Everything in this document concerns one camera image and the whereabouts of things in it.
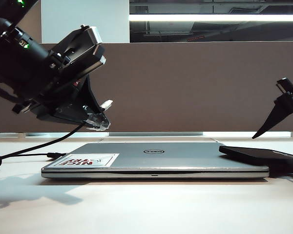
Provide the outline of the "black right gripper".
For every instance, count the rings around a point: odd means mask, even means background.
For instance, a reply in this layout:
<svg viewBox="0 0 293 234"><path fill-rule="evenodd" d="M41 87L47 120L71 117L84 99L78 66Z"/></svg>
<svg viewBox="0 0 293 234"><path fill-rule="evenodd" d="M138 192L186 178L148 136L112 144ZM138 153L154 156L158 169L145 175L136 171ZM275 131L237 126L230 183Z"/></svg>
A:
<svg viewBox="0 0 293 234"><path fill-rule="evenodd" d="M252 139L255 139L275 125L284 120L287 116L293 113L293 84L288 78L282 78L277 81L276 86L283 93L274 103L272 111L267 117L261 128L254 134Z"/></svg>

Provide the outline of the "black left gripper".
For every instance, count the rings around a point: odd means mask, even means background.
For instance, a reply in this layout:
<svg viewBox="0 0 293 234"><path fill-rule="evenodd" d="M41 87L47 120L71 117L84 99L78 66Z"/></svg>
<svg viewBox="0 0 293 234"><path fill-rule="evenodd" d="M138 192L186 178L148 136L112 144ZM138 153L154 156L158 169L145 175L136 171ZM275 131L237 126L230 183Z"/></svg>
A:
<svg viewBox="0 0 293 234"><path fill-rule="evenodd" d="M17 67L13 75L13 112L32 112L39 120L80 125L105 131L105 111L111 100L99 105L91 90L89 73L105 64L103 55L72 60L49 55L35 66Z"/></svg>

